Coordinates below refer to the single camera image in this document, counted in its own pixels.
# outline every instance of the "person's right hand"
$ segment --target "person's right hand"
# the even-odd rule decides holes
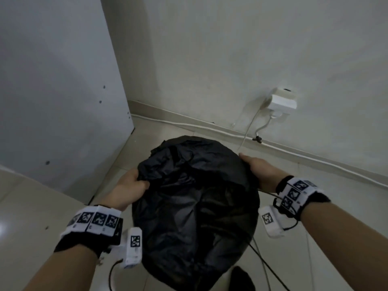
[[[282,179],[290,174],[270,165],[264,159],[250,157],[239,153],[240,158],[249,164],[253,174],[259,179],[261,190],[268,193],[275,193],[277,185]]]

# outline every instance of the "white wall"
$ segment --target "white wall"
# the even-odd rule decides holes
[[[388,175],[388,0],[103,0],[127,98]],[[265,122],[260,118],[255,126]]]
[[[0,164],[88,202],[133,130],[100,0],[1,3]]]

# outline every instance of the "wrinkled black plastic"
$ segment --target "wrinkled black plastic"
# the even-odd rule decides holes
[[[164,141],[139,164],[151,185],[132,206],[143,265],[178,291],[207,291],[244,253],[259,196],[249,167],[217,141]]]

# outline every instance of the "baseboard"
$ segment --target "baseboard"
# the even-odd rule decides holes
[[[199,119],[195,119],[195,118],[188,117],[188,116],[185,116],[185,115],[181,115],[181,114],[178,114],[178,113],[175,113],[175,112],[171,112],[171,111],[167,111],[167,110],[164,110],[164,109],[160,109],[158,107],[154,107],[154,106],[151,106],[151,105],[148,105],[148,104],[145,104],[145,103],[141,103],[141,102],[138,102],[138,101],[129,100],[128,101],[128,105],[129,105],[129,110],[131,111],[132,114],[138,114],[138,115],[149,117],[149,118],[161,119],[161,120],[172,121],[172,122],[182,122],[182,123],[188,123],[188,124],[195,124],[195,125],[198,125],[198,126],[213,128],[213,129],[220,130],[220,131],[223,131],[223,132],[227,132],[227,133],[230,133],[230,134],[243,136],[243,134],[240,133],[240,132],[236,132],[236,131],[230,130],[228,128],[224,128],[224,127],[218,126],[218,125],[213,124],[211,122],[201,121]],[[240,140],[237,139],[237,138],[224,136],[224,135],[221,135],[221,134],[219,134],[217,132],[212,132],[212,131],[204,130],[204,129],[197,128],[197,127],[183,127],[183,126],[178,126],[178,127],[181,127],[181,128],[193,131],[193,132],[199,132],[199,133],[202,133],[202,134],[206,134],[206,135],[209,135],[209,136],[214,137],[214,138],[218,138],[218,139],[221,139],[221,140],[229,141],[231,143],[240,143]],[[374,180],[379,181],[381,183],[388,184],[388,176],[384,176],[384,175],[380,175],[378,173],[366,171],[366,170],[363,170],[363,169],[360,169],[360,168],[357,168],[357,167],[354,167],[354,166],[347,165],[345,163],[341,163],[341,162],[338,162],[338,161],[334,161],[334,160],[331,160],[331,159],[320,157],[320,156],[317,156],[317,155],[314,155],[314,154],[311,154],[311,153],[307,153],[305,151],[301,151],[301,150],[298,150],[298,149],[295,149],[295,148],[291,148],[291,147],[288,147],[288,146],[284,146],[284,145],[281,145],[281,144],[278,144],[278,143],[274,143],[274,142],[270,142],[270,141],[266,141],[266,140],[263,140],[263,142],[267,143],[269,145],[281,148],[283,150],[289,151],[289,152],[297,153],[297,154],[300,154],[300,155],[303,155],[303,156],[308,156],[308,157],[312,157],[314,159],[326,161],[326,162],[334,164],[334,165],[342,166],[343,168],[346,168],[348,170],[351,170],[351,171],[354,171],[356,173],[362,174],[364,176],[367,176],[368,178],[374,179]],[[306,166],[309,166],[309,167],[312,167],[312,168],[315,168],[315,169],[318,169],[318,170],[326,171],[328,173],[333,173],[333,174],[340,175],[340,176],[343,176],[343,177],[346,177],[346,178],[350,178],[350,179],[353,179],[353,180],[361,181],[363,183],[371,183],[371,184],[373,184],[375,186],[384,188],[382,186],[379,186],[377,184],[369,182],[369,181],[367,181],[367,180],[365,180],[365,179],[363,179],[361,177],[352,175],[351,173],[347,173],[346,171],[342,171],[340,169],[334,168],[334,167],[329,166],[327,164],[319,163],[319,162],[308,160],[308,159],[305,159],[305,158],[302,158],[302,157],[290,155],[290,154],[285,153],[285,152],[277,151],[277,150],[272,149],[270,147],[262,146],[262,145],[260,145],[257,142],[249,141],[248,139],[245,140],[244,147],[247,147],[249,149],[254,149],[254,150],[262,151],[264,153],[268,153],[268,154],[271,154],[271,155],[274,155],[274,156],[281,156],[282,158],[284,158],[286,160],[289,160],[289,161],[297,162],[297,163],[300,163],[300,164],[303,164],[303,165],[306,165]]]

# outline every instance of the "tile floor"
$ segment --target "tile floor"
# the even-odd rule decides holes
[[[136,167],[148,158],[150,150],[163,140],[182,135],[195,135],[220,141],[233,151],[239,142],[208,132],[193,133],[167,124],[134,118],[136,130],[127,141],[119,157],[106,175],[98,190],[95,202],[108,193],[128,169]],[[303,175],[326,190],[334,203],[359,218],[367,225],[388,237],[388,191],[366,183],[316,170],[296,162],[242,147],[241,152],[261,157],[288,171]],[[272,203],[272,197],[260,193],[261,204]],[[83,205],[70,197],[51,190],[35,181],[0,171],[0,286],[4,290],[20,291],[41,264],[52,253],[59,233]],[[123,212],[124,229],[130,228],[132,211]],[[323,255],[303,225],[298,225],[281,239],[270,239],[261,222],[255,232],[255,240],[268,264],[292,291],[351,290],[336,269]],[[117,260],[114,253],[103,254],[93,278],[92,291],[108,290],[108,274]],[[256,290],[268,290],[264,269],[259,258],[248,248],[237,262],[250,275]],[[272,291],[284,288],[267,270]],[[227,290],[230,272],[224,274],[213,291]],[[133,269],[117,268],[113,273],[116,291],[168,291],[165,284],[154,279],[138,265]]]

